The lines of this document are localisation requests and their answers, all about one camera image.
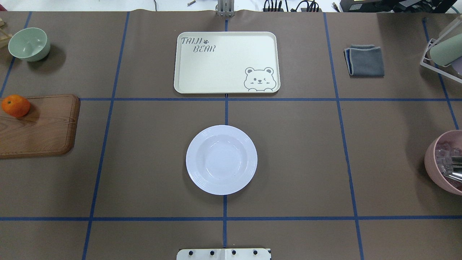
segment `plate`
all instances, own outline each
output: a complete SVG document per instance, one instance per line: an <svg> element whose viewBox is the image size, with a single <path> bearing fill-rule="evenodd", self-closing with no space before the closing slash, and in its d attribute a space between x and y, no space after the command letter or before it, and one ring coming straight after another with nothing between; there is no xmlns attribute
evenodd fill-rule
<svg viewBox="0 0 462 260"><path fill-rule="evenodd" d="M203 191L227 195L244 188L255 174L257 151L248 135L229 125L209 127L186 152L191 180Z"/></svg>
<svg viewBox="0 0 462 260"><path fill-rule="evenodd" d="M176 41L175 90L274 93L280 88L276 36L268 31L183 32Z"/></svg>

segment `wood grain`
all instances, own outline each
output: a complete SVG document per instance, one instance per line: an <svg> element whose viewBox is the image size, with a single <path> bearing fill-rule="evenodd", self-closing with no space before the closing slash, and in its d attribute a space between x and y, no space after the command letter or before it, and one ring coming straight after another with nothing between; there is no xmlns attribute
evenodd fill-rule
<svg viewBox="0 0 462 260"><path fill-rule="evenodd" d="M27 99L30 111L21 118L0 109L0 158L67 153L74 146L79 98L69 94Z"/></svg>

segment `tray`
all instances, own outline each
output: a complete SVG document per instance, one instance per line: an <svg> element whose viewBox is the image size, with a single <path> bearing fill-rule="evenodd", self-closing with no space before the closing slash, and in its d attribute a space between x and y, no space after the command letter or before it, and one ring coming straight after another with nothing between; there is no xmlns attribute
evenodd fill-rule
<svg viewBox="0 0 462 260"><path fill-rule="evenodd" d="M268 31L184 32L176 42L179 93L274 93L280 87L276 36Z"/></svg>
<svg viewBox="0 0 462 260"><path fill-rule="evenodd" d="M0 158L67 153L74 145L79 98L56 95L27 99L30 111L21 118L0 109Z"/></svg>

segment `cloth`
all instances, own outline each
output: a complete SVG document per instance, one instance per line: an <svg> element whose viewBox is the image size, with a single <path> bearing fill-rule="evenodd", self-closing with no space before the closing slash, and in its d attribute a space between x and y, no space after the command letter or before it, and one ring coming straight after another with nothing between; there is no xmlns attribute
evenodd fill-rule
<svg viewBox="0 0 462 260"><path fill-rule="evenodd" d="M350 76L385 76L380 47L352 44L345 49L345 60Z"/></svg>

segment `metal bracket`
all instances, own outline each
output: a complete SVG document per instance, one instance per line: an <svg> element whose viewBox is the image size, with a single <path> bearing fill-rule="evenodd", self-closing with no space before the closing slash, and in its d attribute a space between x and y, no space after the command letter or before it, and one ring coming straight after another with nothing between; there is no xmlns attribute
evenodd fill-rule
<svg viewBox="0 0 462 260"><path fill-rule="evenodd" d="M234 0L218 0L215 7L217 15L220 17L233 17L234 16Z"/></svg>
<svg viewBox="0 0 462 260"><path fill-rule="evenodd" d="M271 260L268 248L181 249L176 260Z"/></svg>

